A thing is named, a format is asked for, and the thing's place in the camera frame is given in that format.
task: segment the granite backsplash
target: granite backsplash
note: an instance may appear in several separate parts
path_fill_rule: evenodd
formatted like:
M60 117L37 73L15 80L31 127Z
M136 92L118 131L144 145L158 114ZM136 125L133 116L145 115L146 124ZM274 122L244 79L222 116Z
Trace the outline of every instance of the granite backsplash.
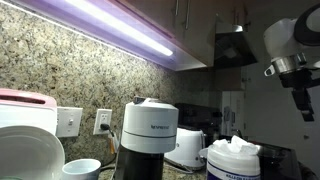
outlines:
M135 95L218 107L211 72L173 72L0 4L0 87L39 92L82 107L78 137L60 138L66 161L112 158L107 136L93 136L98 108L112 109L120 132Z

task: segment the electrical outlet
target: electrical outlet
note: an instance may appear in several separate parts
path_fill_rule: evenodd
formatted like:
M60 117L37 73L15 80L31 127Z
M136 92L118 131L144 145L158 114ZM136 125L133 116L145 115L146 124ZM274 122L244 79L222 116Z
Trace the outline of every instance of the electrical outlet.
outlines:
M94 123L93 135L108 134L109 131L103 131L100 129L101 124L110 125L112 109L98 109L96 115L96 121Z
M58 107L57 137L75 137L79 134L82 108Z

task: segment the nespresso logo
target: nespresso logo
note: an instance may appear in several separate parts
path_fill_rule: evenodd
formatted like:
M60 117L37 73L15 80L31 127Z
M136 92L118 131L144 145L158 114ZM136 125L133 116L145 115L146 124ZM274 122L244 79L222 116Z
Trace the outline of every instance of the nespresso logo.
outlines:
M163 130L165 130L165 129L169 129L169 126L154 126L154 125L151 125L151 128L152 129L163 129Z

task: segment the white coffee maker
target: white coffee maker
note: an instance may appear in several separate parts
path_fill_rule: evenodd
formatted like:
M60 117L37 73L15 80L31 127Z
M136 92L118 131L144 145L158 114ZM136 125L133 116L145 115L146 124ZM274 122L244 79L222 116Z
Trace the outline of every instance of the white coffee maker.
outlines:
M116 180L161 180L164 153L175 148L178 109L135 97L126 105Z

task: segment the black coffee maker base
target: black coffee maker base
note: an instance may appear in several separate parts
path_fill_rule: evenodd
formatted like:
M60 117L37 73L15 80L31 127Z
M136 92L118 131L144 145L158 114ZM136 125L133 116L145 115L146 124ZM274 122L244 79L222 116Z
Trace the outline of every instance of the black coffee maker base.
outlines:
M131 151L122 145L117 155L114 180L161 180L164 154Z

